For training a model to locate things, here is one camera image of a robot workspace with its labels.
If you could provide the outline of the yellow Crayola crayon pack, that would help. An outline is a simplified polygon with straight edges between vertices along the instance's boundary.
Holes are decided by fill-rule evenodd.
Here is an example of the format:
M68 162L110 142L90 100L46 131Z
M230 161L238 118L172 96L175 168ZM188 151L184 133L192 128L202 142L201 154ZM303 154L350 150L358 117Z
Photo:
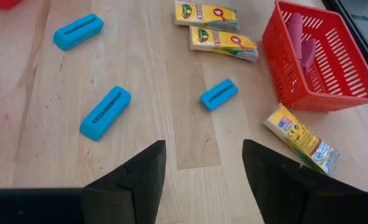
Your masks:
M215 29L190 26L191 50L201 50L256 62L257 45L251 37Z
M181 26L196 26L229 32L239 30L236 10L211 4L175 2L174 22Z
M305 164L327 175L334 173L339 152L308 129L285 106L278 105L263 124L294 150Z

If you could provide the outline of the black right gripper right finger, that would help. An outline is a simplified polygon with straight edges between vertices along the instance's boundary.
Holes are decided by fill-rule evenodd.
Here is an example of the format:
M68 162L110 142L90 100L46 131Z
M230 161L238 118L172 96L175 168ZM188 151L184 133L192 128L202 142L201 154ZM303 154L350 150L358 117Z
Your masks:
M343 200L363 193L251 139L242 159L265 224L344 224Z

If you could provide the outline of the blue Ticonderoga eraser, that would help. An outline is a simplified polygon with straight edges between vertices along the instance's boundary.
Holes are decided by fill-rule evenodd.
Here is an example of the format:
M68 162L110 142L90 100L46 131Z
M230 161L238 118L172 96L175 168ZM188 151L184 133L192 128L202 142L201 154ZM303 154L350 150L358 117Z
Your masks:
M120 86L113 87L91 110L80 125L80 132L99 141L131 101L131 94Z
M66 51L100 33L104 22L96 14L88 14L54 33L54 44Z
M231 79L226 79L200 96L201 102L210 111L217 109L238 93L238 88Z

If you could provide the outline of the pink eraser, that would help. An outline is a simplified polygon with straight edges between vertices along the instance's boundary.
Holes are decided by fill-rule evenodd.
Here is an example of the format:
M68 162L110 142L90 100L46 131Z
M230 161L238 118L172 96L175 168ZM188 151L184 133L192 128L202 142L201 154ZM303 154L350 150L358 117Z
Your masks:
M294 12L288 20L288 32L293 43L295 55L298 60L302 59L302 33L303 33L303 18L300 13Z
M300 60L300 65L303 70L304 75L306 75L315 58L316 55L316 39L310 38L302 42L302 58Z

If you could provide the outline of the red desk lamp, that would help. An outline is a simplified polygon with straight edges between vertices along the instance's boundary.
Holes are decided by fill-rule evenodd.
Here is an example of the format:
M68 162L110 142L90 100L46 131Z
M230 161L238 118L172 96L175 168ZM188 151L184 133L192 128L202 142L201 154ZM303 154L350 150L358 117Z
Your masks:
M11 9L22 0L0 0L0 9Z

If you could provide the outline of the red basket holding pink items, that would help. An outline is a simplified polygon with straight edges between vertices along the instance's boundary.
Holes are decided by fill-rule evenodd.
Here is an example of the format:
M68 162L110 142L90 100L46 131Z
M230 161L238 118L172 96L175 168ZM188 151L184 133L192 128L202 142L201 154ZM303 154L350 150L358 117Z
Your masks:
M287 28L294 12L303 18L301 43L316 39L306 75ZM337 111L368 103L368 65L338 13L276 0L262 44L277 97L285 106Z

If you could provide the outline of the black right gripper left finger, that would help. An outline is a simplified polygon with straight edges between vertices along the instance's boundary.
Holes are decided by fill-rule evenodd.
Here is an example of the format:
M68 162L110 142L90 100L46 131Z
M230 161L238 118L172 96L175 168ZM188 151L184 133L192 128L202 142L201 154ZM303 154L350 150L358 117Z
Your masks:
M166 142L158 140L84 187L85 224L155 224L166 175Z

